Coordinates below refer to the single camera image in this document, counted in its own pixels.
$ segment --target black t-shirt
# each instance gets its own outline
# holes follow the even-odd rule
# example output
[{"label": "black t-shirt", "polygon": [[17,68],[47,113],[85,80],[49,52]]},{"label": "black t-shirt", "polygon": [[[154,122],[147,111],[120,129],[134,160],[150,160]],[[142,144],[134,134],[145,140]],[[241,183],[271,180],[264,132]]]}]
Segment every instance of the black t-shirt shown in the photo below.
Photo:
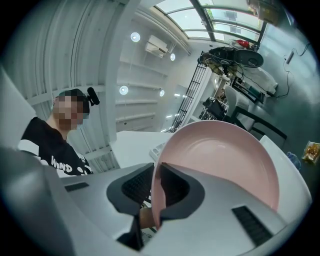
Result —
[{"label": "black t-shirt", "polygon": [[59,177],[92,174],[85,157],[77,153],[59,131],[38,117],[30,121],[18,148],[32,153],[43,165],[56,168]]}]

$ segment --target white desk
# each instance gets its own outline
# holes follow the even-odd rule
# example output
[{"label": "white desk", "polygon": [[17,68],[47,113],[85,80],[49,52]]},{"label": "white desk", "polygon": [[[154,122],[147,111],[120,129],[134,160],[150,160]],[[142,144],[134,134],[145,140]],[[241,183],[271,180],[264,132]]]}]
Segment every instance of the white desk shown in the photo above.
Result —
[{"label": "white desk", "polygon": [[110,146],[120,168],[154,163],[149,151],[167,142],[172,135],[170,132],[120,131]]},{"label": "white desk", "polygon": [[[110,143],[112,151],[121,168],[155,162],[149,151],[167,142],[173,133],[121,131],[117,141]],[[279,205],[277,212],[291,223],[305,214],[312,199],[309,189],[295,166],[276,144],[267,136],[260,140],[271,157],[279,182]]]}]

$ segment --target person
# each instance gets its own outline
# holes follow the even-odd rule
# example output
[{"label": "person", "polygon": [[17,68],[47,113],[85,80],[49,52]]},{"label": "person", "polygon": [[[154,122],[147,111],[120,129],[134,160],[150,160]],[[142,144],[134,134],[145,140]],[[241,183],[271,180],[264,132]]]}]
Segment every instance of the person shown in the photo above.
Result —
[{"label": "person", "polygon": [[[82,91],[64,91],[53,100],[47,121],[38,117],[30,121],[18,149],[34,155],[43,165],[54,167],[60,178],[91,175],[88,161],[66,141],[89,114],[89,100]],[[142,208],[139,219],[141,229],[155,226],[151,208]]]}]

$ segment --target hand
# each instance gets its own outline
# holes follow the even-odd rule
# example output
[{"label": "hand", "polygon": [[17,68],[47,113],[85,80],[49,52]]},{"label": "hand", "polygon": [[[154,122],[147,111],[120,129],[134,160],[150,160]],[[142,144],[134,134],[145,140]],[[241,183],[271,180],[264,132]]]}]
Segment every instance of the hand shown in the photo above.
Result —
[{"label": "hand", "polygon": [[139,214],[140,229],[156,226],[151,208],[141,208]]}]

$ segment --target glass ceiling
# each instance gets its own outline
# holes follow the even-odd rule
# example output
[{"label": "glass ceiling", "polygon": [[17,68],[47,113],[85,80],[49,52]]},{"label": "glass ceiling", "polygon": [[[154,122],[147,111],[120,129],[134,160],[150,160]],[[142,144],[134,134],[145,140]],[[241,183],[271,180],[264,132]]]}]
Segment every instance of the glass ceiling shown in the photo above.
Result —
[{"label": "glass ceiling", "polygon": [[205,30],[195,9],[181,10],[168,15],[182,30]]},{"label": "glass ceiling", "polygon": [[193,7],[189,0],[166,0],[156,5],[164,13],[175,11],[181,8]]},{"label": "glass ceiling", "polygon": [[[212,22],[214,38],[257,42],[263,21],[253,16],[246,0],[198,0]],[[189,0],[165,0],[156,7],[171,19],[189,38],[211,40],[197,10]]]}]

